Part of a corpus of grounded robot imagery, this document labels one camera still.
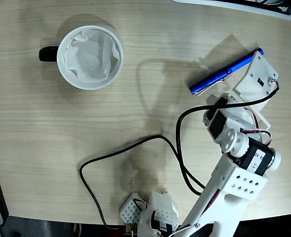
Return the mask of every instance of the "label sticker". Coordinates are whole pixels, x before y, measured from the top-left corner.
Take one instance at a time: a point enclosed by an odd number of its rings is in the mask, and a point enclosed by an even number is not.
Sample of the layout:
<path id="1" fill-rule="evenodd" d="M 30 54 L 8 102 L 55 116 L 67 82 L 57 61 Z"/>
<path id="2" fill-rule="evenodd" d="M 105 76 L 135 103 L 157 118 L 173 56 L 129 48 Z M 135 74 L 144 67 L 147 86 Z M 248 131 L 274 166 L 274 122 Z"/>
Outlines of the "label sticker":
<path id="1" fill-rule="evenodd" d="M 253 159 L 249 163 L 249 166 L 247 168 L 247 171 L 255 173 L 259 165 L 261 164 L 262 160 L 264 159 L 266 153 L 261 151 L 260 149 L 257 149 L 255 152 Z"/>

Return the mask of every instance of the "hole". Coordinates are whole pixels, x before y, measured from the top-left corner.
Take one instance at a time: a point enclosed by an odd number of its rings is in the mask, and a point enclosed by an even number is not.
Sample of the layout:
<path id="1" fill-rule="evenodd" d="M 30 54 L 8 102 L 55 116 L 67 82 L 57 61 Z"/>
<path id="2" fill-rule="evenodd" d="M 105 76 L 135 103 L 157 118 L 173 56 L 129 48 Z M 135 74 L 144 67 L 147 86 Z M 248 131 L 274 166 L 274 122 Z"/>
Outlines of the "hole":
<path id="1" fill-rule="evenodd" d="M 258 82 L 262 87 L 264 86 L 264 82 L 263 82 L 260 78 L 257 79 L 257 82 Z"/>

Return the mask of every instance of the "desk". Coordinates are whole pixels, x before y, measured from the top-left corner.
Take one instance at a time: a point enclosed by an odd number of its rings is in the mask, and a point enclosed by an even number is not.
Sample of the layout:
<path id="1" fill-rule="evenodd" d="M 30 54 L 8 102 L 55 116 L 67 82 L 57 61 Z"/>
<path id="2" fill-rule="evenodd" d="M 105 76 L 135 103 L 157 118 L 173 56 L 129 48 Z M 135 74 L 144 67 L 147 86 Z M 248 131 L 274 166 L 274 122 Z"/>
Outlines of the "desk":
<path id="1" fill-rule="evenodd" d="M 121 34 L 125 64 L 110 86 L 83 91 L 54 63 L 40 62 L 38 50 L 95 23 Z M 171 0 L 0 0 L 0 183 L 10 214 L 101 223 L 79 166 L 147 135 L 174 142 L 180 113 L 231 89 L 246 68 L 199 97 L 187 84 L 257 46 L 280 74 L 281 90 L 263 114 L 283 159 L 244 219 L 291 213 L 291 21 Z M 221 152 L 202 114 L 183 122 L 182 144 L 188 169 L 206 184 Z M 163 141 L 90 165 L 84 175 L 108 224 L 122 223 L 119 207 L 134 191 L 167 190 L 180 221 L 197 199 Z"/>

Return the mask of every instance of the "blue pen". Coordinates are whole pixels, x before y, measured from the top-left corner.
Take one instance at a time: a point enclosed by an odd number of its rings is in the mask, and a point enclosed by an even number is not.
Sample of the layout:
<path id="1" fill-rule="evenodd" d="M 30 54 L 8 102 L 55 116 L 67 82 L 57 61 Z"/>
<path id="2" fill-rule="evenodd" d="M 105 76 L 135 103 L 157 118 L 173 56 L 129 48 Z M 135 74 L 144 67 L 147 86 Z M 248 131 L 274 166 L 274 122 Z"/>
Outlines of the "blue pen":
<path id="1" fill-rule="evenodd" d="M 240 58 L 239 60 L 235 61 L 229 66 L 220 69 L 219 71 L 213 73 L 212 75 L 208 76 L 202 81 L 189 87 L 191 93 L 195 95 L 200 95 L 202 92 L 208 89 L 208 87 L 214 85 L 217 82 L 223 81 L 226 76 L 235 72 L 237 69 L 245 66 L 246 64 L 250 63 L 256 51 L 258 51 L 261 55 L 264 54 L 264 51 L 261 48 L 252 51 L 248 55 L 244 56 L 243 58 Z"/>

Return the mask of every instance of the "pen clip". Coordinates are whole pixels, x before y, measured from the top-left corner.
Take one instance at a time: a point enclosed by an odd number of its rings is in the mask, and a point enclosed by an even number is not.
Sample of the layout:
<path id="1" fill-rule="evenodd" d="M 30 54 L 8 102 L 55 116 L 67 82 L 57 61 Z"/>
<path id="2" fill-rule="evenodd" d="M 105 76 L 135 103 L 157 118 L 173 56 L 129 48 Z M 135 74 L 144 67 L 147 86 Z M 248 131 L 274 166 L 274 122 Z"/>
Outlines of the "pen clip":
<path id="1" fill-rule="evenodd" d="M 210 89 L 212 86 L 214 86 L 215 84 L 220 83 L 220 82 L 224 82 L 224 79 L 220 79 L 220 80 L 216 81 L 215 83 L 211 84 L 210 86 L 207 86 L 205 89 L 203 89 L 203 90 L 201 90 L 201 91 L 199 91 L 199 92 L 196 92 L 195 95 L 196 95 L 196 96 L 201 95 L 201 94 L 204 93 L 206 90 Z"/>

